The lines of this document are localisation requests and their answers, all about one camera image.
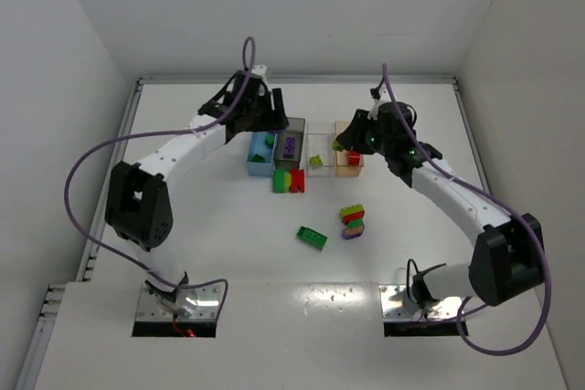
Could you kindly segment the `lime lego brick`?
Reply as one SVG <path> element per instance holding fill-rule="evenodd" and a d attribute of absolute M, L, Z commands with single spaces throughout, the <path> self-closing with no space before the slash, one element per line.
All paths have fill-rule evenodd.
<path fill-rule="evenodd" d="M 333 143 L 332 143 L 332 149 L 334 151 L 342 152 L 345 149 L 345 147 L 340 142 L 333 141 Z"/>

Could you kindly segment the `red flower lego brick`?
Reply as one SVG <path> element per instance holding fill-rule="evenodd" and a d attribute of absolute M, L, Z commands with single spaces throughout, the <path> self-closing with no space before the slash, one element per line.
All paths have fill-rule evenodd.
<path fill-rule="evenodd" d="M 355 151 L 348 151 L 346 153 L 346 161 L 348 166 L 360 166 L 362 163 L 362 156 Z"/>

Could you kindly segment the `small green lego brick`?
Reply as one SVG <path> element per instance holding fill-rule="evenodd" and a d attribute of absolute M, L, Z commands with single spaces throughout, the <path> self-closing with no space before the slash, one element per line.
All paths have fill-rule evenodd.
<path fill-rule="evenodd" d="M 275 142 L 275 135 L 274 134 L 267 134 L 264 141 L 268 147 L 272 148 L 274 145 L 274 142 Z"/>

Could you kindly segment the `dark green lego brick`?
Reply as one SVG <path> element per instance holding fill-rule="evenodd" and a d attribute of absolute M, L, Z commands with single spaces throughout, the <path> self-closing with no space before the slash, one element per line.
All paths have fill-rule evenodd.
<path fill-rule="evenodd" d="M 252 163 L 266 163 L 266 158 L 260 154 L 254 154 L 250 160 Z"/>

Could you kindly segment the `lime green lego stack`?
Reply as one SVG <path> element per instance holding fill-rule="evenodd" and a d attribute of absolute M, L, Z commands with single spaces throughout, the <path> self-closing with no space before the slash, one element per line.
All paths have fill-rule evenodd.
<path fill-rule="evenodd" d="M 356 228 L 363 225 L 365 208 L 361 204 L 344 207 L 339 212 L 339 218 L 347 228 Z"/>

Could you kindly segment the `purple butterfly lego brick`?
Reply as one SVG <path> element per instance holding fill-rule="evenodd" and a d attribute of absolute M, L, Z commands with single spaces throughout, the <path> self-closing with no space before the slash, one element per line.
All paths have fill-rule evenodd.
<path fill-rule="evenodd" d="M 342 238 L 345 240 L 361 237 L 364 233 L 363 227 L 347 228 L 342 231 Z"/>

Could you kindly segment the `green number lego brick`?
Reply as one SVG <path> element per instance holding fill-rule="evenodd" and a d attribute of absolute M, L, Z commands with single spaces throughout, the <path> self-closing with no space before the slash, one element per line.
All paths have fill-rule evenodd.
<path fill-rule="evenodd" d="M 296 233 L 296 237 L 304 244 L 322 251 L 327 241 L 327 236 L 313 230 L 309 227 L 300 227 Z"/>

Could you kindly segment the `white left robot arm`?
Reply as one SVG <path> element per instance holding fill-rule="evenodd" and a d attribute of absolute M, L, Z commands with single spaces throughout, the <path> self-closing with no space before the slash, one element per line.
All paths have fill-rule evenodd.
<path fill-rule="evenodd" d="M 280 132 L 288 125 L 281 90 L 270 89 L 267 66 L 256 65 L 237 71 L 185 129 L 153 153 L 112 168 L 105 222 L 118 237 L 138 247 L 137 257 L 152 293 L 173 300 L 188 283 L 169 238 L 176 184 L 239 133 Z"/>

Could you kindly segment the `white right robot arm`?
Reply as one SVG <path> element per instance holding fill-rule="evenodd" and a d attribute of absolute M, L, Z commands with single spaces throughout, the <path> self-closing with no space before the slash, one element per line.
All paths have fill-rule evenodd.
<path fill-rule="evenodd" d="M 534 244 L 542 237 L 538 221 L 530 214 L 514 219 L 457 184 L 439 150 L 413 142 L 414 122 L 409 105 L 384 102 L 375 116 L 356 110 L 335 138 L 345 150 L 382 155 L 395 176 L 439 207 L 473 245 L 468 264 L 439 264 L 417 273 L 410 286 L 413 302 L 424 308 L 451 296 L 476 297 L 495 307 L 542 284 L 545 274 Z"/>

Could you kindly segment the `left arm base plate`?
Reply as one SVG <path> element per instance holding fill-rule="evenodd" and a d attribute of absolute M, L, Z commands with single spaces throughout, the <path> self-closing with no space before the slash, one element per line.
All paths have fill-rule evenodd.
<path fill-rule="evenodd" d="M 175 293 L 160 291 L 146 281 L 138 296 L 135 323 L 202 326 L 215 329 L 227 298 L 229 283 L 214 279 Z"/>

